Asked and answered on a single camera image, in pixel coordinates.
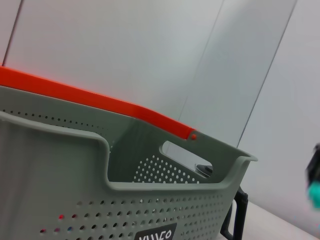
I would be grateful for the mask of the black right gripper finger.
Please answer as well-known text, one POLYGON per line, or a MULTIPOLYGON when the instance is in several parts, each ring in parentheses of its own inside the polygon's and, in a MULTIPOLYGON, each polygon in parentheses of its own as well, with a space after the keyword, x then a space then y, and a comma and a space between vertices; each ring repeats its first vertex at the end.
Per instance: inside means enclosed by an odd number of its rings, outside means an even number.
POLYGON ((320 181, 320 143, 317 143, 313 149, 313 156, 306 168, 307 183, 320 181))

